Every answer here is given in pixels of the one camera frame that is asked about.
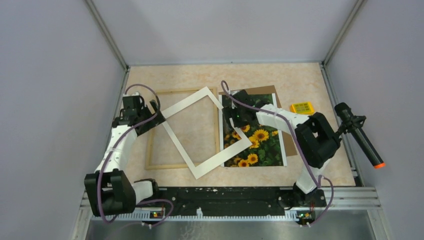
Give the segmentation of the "sunflower photo print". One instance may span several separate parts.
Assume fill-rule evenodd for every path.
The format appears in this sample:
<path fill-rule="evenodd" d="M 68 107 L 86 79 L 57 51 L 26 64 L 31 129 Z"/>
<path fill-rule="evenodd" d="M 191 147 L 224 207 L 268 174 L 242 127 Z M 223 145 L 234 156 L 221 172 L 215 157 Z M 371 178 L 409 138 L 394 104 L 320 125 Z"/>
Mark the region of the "sunflower photo print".
<path fill-rule="evenodd" d="M 252 95 L 255 100 L 276 104 L 275 93 Z M 231 100 L 226 95 L 220 95 L 219 100 L 223 107 L 231 105 Z M 220 149 L 224 150 L 241 137 L 234 131 L 224 132 L 223 117 L 220 123 Z M 287 156 L 283 141 L 283 133 L 276 128 L 254 122 L 240 128 L 251 141 L 252 145 L 223 163 L 223 167 L 275 167 L 286 166 Z"/>

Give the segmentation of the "light wooden picture frame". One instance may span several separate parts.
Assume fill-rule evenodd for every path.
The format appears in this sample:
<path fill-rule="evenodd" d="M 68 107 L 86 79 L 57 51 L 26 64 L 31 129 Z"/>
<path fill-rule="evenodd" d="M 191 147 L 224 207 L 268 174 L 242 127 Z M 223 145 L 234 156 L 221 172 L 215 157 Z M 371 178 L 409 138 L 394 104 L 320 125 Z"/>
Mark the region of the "light wooden picture frame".
<path fill-rule="evenodd" d="M 217 97 L 217 88 L 216 87 L 208 87 Z M 195 91 L 199 90 L 197 88 L 194 89 L 172 89 L 172 90 L 161 90 L 157 92 L 158 95 L 167 95 L 167 94 L 175 94 L 175 93 L 190 93 L 193 94 Z M 215 128 L 215 150 L 216 154 L 220 152 L 220 138 L 219 138 L 219 110 L 216 108 L 216 110 L 213 111 L 214 113 L 214 128 Z M 148 137 L 147 141 L 147 151 L 146 151 L 146 159 L 145 159 L 145 169 L 146 170 L 165 170 L 165 169 L 182 169 L 182 168 L 188 168 L 186 163 L 184 164 L 160 164 L 160 165 L 152 165 L 152 152 L 153 152 L 153 140 L 154 140 L 154 133 L 153 130 Z"/>

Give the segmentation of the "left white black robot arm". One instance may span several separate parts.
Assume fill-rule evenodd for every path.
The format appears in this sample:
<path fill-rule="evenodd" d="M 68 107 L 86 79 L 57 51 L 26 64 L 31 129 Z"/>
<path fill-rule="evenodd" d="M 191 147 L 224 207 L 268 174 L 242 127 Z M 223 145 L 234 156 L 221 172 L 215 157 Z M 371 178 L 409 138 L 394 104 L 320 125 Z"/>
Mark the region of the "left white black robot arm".
<path fill-rule="evenodd" d="M 131 183 L 125 169 L 135 140 L 165 122 L 160 100 L 146 103 L 139 93 L 125 95 L 123 107 L 112 122 L 109 144 L 93 173 L 84 178 L 85 191 L 96 217 L 132 213 L 140 202 L 154 207 L 160 202 L 158 183 L 153 178 Z"/>

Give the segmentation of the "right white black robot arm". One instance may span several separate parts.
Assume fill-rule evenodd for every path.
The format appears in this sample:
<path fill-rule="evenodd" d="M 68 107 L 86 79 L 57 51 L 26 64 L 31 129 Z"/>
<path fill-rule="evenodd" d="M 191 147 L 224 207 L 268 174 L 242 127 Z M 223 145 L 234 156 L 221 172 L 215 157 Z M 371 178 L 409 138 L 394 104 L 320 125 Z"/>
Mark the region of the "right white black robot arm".
<path fill-rule="evenodd" d="M 298 114 L 271 103 L 254 102 L 245 90 L 228 90 L 224 94 L 231 105 L 223 109 L 223 115 L 234 127 L 258 123 L 291 135 L 303 167 L 292 189 L 279 202 L 285 209 L 310 205 L 322 187 L 324 169 L 341 146 L 340 136 L 326 117 L 319 112 Z"/>

